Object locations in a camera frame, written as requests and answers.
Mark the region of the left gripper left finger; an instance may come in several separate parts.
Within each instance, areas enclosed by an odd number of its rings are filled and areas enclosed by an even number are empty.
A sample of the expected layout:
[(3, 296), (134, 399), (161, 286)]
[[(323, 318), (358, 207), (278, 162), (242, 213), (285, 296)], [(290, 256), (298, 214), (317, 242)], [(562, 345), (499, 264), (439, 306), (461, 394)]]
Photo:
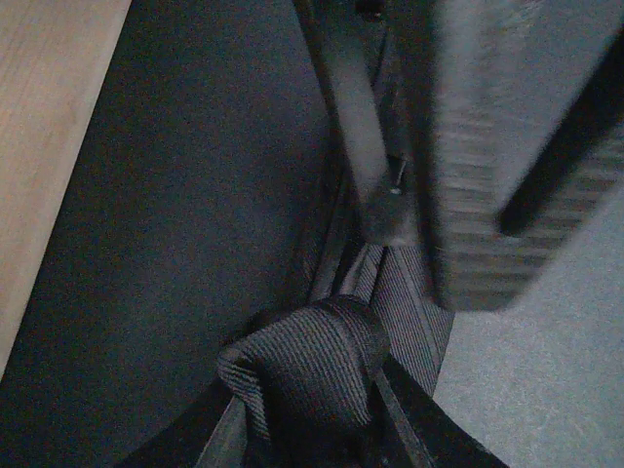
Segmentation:
[(231, 398), (223, 384), (210, 384), (176, 420), (116, 466), (194, 467)]

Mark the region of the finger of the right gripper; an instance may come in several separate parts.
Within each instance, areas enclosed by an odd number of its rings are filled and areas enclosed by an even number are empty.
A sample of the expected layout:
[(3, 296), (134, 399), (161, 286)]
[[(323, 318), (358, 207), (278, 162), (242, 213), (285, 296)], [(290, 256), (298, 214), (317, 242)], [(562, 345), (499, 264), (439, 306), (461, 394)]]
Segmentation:
[(372, 244), (419, 241), (414, 195), (391, 182), (391, 166), (359, 37), (361, 21), (347, 1), (293, 3), (346, 158), (360, 216)]
[(441, 1), (437, 298), (514, 301), (623, 178), (619, 1)]

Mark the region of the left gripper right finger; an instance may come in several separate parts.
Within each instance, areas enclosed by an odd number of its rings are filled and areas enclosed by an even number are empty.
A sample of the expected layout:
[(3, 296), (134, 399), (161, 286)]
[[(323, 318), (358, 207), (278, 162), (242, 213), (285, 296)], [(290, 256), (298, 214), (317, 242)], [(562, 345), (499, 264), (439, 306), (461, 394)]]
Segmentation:
[(458, 426), (396, 360), (384, 363), (377, 389), (416, 467), (504, 467)]

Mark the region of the long black tie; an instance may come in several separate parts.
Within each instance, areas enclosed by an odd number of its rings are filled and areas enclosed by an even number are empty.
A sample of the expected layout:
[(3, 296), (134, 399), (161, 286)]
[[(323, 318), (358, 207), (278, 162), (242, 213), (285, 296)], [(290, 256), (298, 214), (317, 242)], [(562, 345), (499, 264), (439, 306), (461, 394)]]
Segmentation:
[(213, 467), (416, 467), (377, 380), (396, 360), (433, 399), (453, 325), (416, 247), (365, 246), (338, 295), (261, 320), (219, 356), (234, 403)]

